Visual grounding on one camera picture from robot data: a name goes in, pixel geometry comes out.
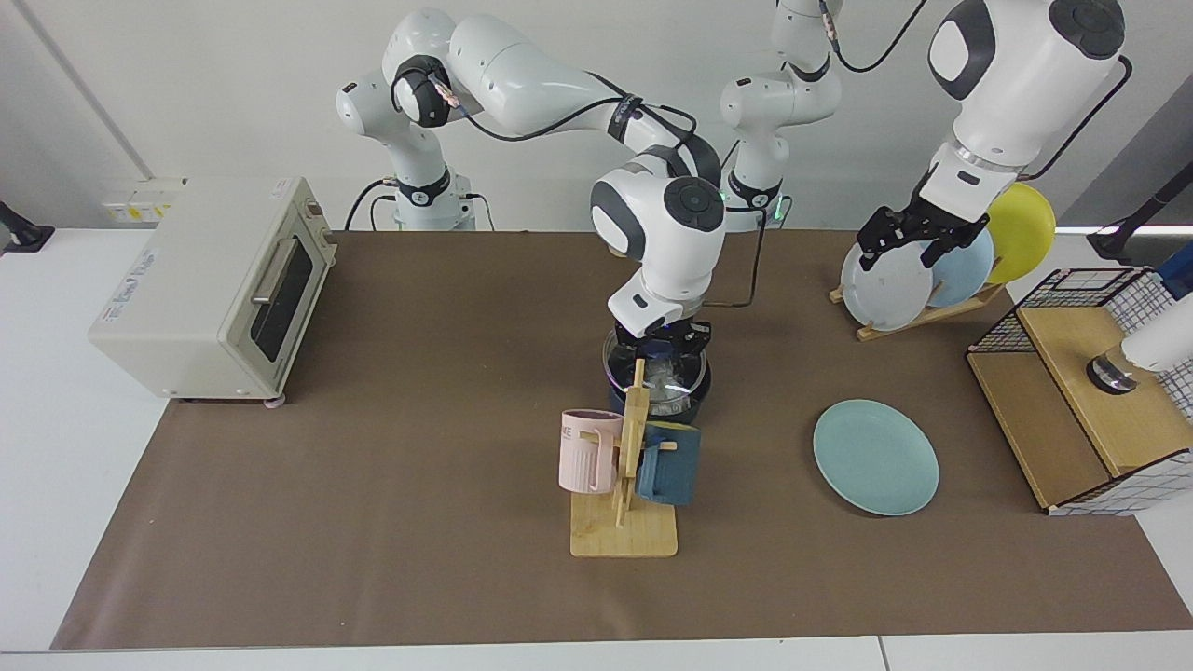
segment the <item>wooden panel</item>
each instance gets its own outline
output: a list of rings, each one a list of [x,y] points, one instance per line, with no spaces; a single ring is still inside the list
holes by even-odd
[[[1157,382],[1149,380],[1115,396],[1089,381],[1089,359],[1123,339],[1108,312],[1025,308],[1019,318],[1112,475],[1193,447],[1193,426]]]
[[[1040,507],[1059,505],[1109,480],[1039,356],[1008,352],[966,358]]]
[[[673,556],[679,550],[673,506],[632,497],[618,527],[616,495],[571,494],[573,556]]]

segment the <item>mug rack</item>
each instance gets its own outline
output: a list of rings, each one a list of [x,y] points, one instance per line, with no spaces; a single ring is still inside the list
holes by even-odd
[[[679,552],[675,507],[635,493],[650,390],[643,384],[645,359],[635,362],[633,386],[625,393],[625,420],[618,447],[617,482],[607,494],[571,494],[571,555],[611,558],[674,556]],[[660,449],[674,449],[662,444]]]

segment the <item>wooden base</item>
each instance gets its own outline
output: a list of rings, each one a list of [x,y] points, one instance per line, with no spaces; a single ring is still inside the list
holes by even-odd
[[[632,497],[618,527],[616,492],[571,494],[571,555],[611,558],[674,556],[679,550],[675,509]]]
[[[987,284],[981,291],[973,295],[972,298],[968,301],[957,303],[956,306],[950,306],[947,308],[923,308],[920,316],[915,318],[915,321],[908,324],[903,328],[897,328],[895,331],[877,331],[871,325],[863,326],[858,330],[858,340],[866,343],[869,340],[876,340],[885,336],[892,336],[895,333],[901,333],[909,328],[915,328],[917,326],[923,326],[925,324],[932,324],[934,321],[940,321],[942,319],[948,319],[951,316],[957,316],[959,314],[965,314],[968,312],[973,312],[976,309],[982,309],[1002,291],[1005,284]],[[834,303],[845,302],[845,296],[842,294],[841,287],[833,289],[828,293],[828,300]]]

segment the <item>black mount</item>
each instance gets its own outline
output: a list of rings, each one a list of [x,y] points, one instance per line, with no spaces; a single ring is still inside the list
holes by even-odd
[[[52,226],[37,226],[12,211],[4,202],[0,202],[0,223],[12,234],[12,242],[4,248],[5,253],[38,252],[50,235],[54,235]]]
[[[952,250],[972,245],[989,221],[990,215],[983,214],[976,222],[968,222],[919,196],[902,211],[878,208],[858,232],[861,270],[872,269],[878,257],[891,250],[928,240],[932,244],[920,254],[920,260],[923,267],[932,267]]]
[[[642,338],[636,338],[624,326],[614,321],[617,344],[632,347],[635,358],[654,358],[672,353],[679,357],[699,357],[712,340],[712,325],[707,321],[681,319],[656,328]]]

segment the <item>blue plate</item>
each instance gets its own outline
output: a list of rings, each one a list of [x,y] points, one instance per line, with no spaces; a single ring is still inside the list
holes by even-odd
[[[994,270],[994,238],[989,230],[983,229],[969,247],[958,247],[948,252],[932,266],[932,287],[935,288],[940,283],[945,285],[928,300],[928,306],[947,308],[964,303],[982,289],[991,270]]]
[[[897,410],[854,399],[824,411],[812,435],[816,466],[836,493],[876,515],[910,515],[940,484],[932,443]]]

